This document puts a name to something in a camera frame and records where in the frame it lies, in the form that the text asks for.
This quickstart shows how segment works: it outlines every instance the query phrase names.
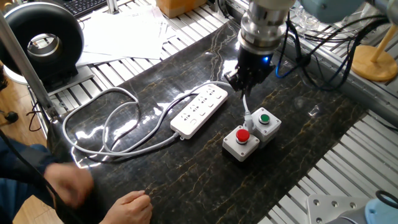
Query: white paper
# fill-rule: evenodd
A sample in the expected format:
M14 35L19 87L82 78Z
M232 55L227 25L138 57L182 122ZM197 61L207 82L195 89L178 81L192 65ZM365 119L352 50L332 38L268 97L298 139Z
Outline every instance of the white paper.
M80 67L83 65L89 65L89 64L94 64L94 63L112 62L112 61L121 60L124 58L125 58L124 56L83 52L79 58L79 61L77 61L76 66Z
M159 59L167 22L158 7L111 15L94 12L85 22L84 52Z

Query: black table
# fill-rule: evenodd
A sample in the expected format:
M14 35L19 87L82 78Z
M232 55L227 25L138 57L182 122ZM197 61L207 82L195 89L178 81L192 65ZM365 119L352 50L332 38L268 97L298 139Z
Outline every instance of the black table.
M207 80L224 80L223 74L236 65L238 31L239 25L229 21L120 85L138 97L140 108L125 107L110 122L110 139L137 123L117 149L133 145L152 130L160 111L178 94ZM292 67L290 62L284 64L281 73ZM285 79L272 73L253 89L248 106L251 111L264 107L282 125L264 149L257 149L247 162L237 164L222 153L221 145L227 134L243 124L244 109L239 93L222 88L229 93L226 103L192 139L175 141L162 150L124 162L96 162L102 160L101 156L87 159L62 137L63 117L54 121L49 148L63 161L72 159L72 151L74 160L79 166L90 167L95 179L95 192L80 210L81 217L88 223L98 222L117 198L145 189L154 206L152 223L256 223L364 113L362 106L340 92L309 89L298 73ZM85 148L101 149L101 126L112 110L129 100L120 93L102 96L68 122L70 137L77 138ZM177 105L144 146L170 137L170 121L187 103Z

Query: person's hand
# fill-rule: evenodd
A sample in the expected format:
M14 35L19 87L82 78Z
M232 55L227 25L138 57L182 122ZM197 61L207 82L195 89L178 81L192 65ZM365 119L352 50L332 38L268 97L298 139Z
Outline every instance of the person's hand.
M143 190L119 198L100 224L149 224L152 204Z
M91 174L75 164L50 164L45 169L44 178L65 204L73 208L83 204L94 186Z

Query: metal pole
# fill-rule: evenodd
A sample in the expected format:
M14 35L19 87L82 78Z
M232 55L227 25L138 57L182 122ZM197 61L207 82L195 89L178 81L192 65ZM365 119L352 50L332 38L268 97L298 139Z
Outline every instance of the metal pole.
M117 0L106 0L108 3L109 13L117 14L119 13L119 6Z
M54 104L52 103L47 91L45 90L42 82L30 64L29 59L26 57L21 45L16 39L14 33L12 32L10 26L8 25L6 19L0 12L0 41L3 42L7 51L11 55L12 59L15 61L19 71L25 77L29 86L32 88L37 101L44 107L47 114L53 118L58 116L55 110Z

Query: plug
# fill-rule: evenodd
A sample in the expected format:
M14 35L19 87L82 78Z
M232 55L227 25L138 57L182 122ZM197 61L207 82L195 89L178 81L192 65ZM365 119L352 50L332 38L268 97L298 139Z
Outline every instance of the plug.
M245 112L243 126L249 133L253 133L253 131L256 130L256 124L254 124L253 116L250 112Z

